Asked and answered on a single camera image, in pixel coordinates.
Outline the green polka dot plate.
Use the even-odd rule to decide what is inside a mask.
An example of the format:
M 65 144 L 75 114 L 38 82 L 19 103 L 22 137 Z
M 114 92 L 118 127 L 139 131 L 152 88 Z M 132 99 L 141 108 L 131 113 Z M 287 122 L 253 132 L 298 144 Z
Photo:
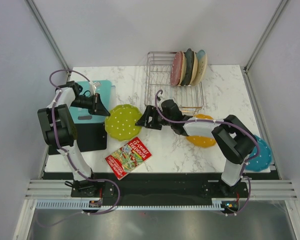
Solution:
M 142 127 L 136 126 L 142 117 L 140 110 L 131 104 L 120 104 L 110 111 L 110 116 L 105 118 L 105 131 L 118 141 L 129 141 L 136 137 Z

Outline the wire dish rack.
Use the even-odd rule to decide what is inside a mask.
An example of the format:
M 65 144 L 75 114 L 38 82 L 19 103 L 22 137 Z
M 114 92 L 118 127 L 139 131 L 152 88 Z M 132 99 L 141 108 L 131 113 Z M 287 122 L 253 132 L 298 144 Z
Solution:
M 196 86 L 172 86 L 171 70 L 175 52 L 150 51 L 147 54 L 144 105 L 155 105 L 155 94 L 163 90 L 165 100 L 172 99 L 187 115 L 199 113 L 204 108 L 202 84 Z

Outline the orange polka dot plate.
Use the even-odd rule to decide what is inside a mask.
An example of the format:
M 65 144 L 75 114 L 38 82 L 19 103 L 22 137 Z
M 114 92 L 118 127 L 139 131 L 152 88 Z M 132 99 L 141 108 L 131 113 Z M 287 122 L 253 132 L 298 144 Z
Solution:
M 199 119 L 213 120 L 211 116 L 204 114 L 196 114 L 195 117 L 198 117 Z M 186 136 L 186 139 L 193 145 L 201 148 L 209 148 L 217 143 L 214 138 L 205 136 Z

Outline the pink polka dot plate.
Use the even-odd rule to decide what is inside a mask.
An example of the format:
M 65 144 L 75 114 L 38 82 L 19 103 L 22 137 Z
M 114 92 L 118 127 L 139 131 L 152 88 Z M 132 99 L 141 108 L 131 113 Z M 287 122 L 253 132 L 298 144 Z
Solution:
M 182 68 L 183 68 L 184 53 L 178 51 L 173 59 L 171 73 L 170 73 L 170 85 L 177 86 L 180 83 Z

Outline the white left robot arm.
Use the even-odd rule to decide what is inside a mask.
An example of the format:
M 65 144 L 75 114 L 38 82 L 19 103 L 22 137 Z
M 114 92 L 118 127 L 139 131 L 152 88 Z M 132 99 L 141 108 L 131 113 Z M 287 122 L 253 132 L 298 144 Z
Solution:
M 93 171 L 79 149 L 78 132 L 69 108 L 87 109 L 90 115 L 109 117 L 98 92 L 90 96 L 81 94 L 82 87 L 75 81 L 55 87 L 55 97 L 45 108 L 37 111 L 45 143 L 63 156 L 70 167 L 75 181 L 85 181 L 82 191 L 89 197 L 96 196 L 100 185 L 93 179 Z

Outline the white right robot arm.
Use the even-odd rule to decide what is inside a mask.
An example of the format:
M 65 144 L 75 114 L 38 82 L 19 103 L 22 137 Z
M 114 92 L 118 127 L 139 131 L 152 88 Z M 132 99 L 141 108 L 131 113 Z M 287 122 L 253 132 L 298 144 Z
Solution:
M 235 115 L 230 114 L 222 120 L 185 115 L 172 99 L 148 105 L 135 125 L 153 130 L 170 126 L 180 136 L 215 140 L 226 160 L 219 184 L 219 191 L 225 197 L 237 191 L 248 157 L 259 147 L 257 138 Z

